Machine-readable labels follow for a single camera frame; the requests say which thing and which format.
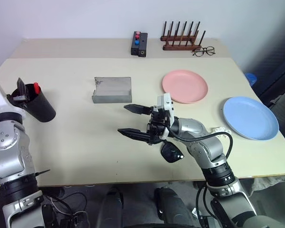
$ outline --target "blue plate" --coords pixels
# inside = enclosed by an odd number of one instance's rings
[[[225,120],[238,134],[254,140],[269,140],[279,131],[279,123],[262,103],[243,96],[228,99],[223,108]]]

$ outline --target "table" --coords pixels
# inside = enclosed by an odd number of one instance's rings
[[[222,116],[228,98],[240,95],[258,100],[229,57],[162,58],[162,53],[148,58],[57,57],[57,53],[38,57],[37,51],[18,53],[22,55],[12,55],[0,67],[2,88],[11,93],[18,77],[25,83],[37,81],[57,112],[49,123],[40,123],[29,115],[23,121],[35,170],[51,169],[37,177],[39,186],[204,179],[183,144],[173,141],[185,158],[167,163],[160,154],[160,144],[149,146],[118,133],[118,128],[127,127],[145,131],[149,116],[132,114],[123,108],[125,104],[93,104],[96,76],[130,76],[133,103],[152,106],[163,93],[161,81],[166,73],[192,70],[206,80],[209,92],[194,104],[174,102],[174,113],[201,121],[208,131],[219,126],[229,128]],[[264,142],[245,139],[234,131],[232,136],[234,146],[228,162],[236,176],[285,174],[285,138],[280,132]],[[226,152],[228,138],[220,140]]]

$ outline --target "floor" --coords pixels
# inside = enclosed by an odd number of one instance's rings
[[[173,189],[191,211],[194,208],[197,193],[192,182],[137,183],[118,184],[115,186],[118,187],[124,196],[124,226],[142,223],[162,223],[157,217],[156,206],[153,201],[155,188],[166,186]],[[112,185],[64,187],[64,196],[78,191],[86,195],[88,200],[86,211],[89,215],[90,227],[94,228],[101,202],[111,187]],[[255,192],[251,197],[251,201],[255,205],[258,214],[268,215],[285,224],[285,183],[279,183],[266,190]],[[84,206],[84,198],[79,194],[65,199],[65,202],[75,211],[82,210]],[[204,212],[201,200],[200,205],[200,211]],[[67,212],[64,207],[60,205],[57,205],[57,207]],[[0,228],[5,227],[1,208],[2,205],[0,204]],[[87,224],[83,222],[81,226],[78,226],[78,228],[80,227],[87,227]]]

